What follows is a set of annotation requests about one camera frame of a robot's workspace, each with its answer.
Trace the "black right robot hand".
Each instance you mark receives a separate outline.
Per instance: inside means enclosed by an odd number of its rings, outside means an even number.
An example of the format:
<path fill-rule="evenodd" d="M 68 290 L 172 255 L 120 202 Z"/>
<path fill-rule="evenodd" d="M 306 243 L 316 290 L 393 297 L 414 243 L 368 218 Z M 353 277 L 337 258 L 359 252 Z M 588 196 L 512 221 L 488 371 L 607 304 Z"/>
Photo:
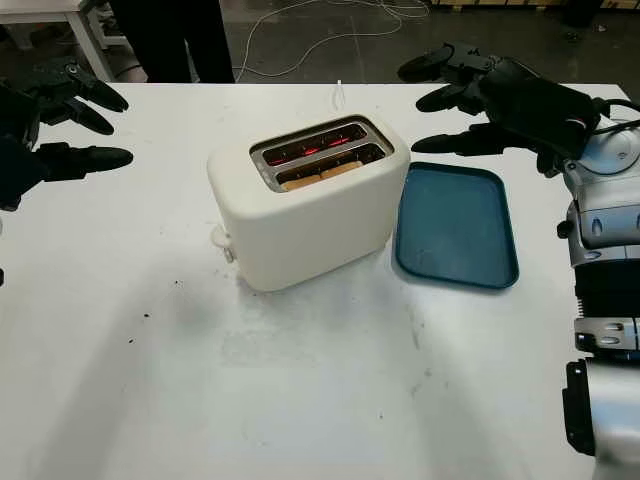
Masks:
<path fill-rule="evenodd" d="M 481 156 L 521 148 L 537 154 L 536 168 L 545 177 L 560 173 L 559 156 L 533 139 L 529 127 L 513 125 L 516 102 L 543 81 L 525 64 L 509 57 L 483 56 L 470 45 L 446 43 L 403 64 L 398 77 L 406 83 L 437 79 L 447 83 L 416 101 L 416 108 L 423 113 L 456 108 L 473 116 L 484 113 L 488 118 L 459 134 L 417 140 L 411 146 L 413 152 Z"/>

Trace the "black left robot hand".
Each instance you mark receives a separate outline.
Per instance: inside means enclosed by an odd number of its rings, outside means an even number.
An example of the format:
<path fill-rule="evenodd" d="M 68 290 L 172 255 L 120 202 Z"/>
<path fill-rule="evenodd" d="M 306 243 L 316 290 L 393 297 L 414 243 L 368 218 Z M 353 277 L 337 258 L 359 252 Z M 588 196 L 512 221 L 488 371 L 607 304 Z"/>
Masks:
<path fill-rule="evenodd" d="M 133 154 L 117 147 L 72 147 L 66 142 L 36 147 L 42 124 L 71 121 L 101 135 L 114 127 L 89 106 L 123 113 L 129 104 L 116 90 L 86 72 L 72 57 L 37 64 L 1 81 L 1 183 L 9 189 L 41 181 L 82 179 L 89 173 L 130 164 Z"/>

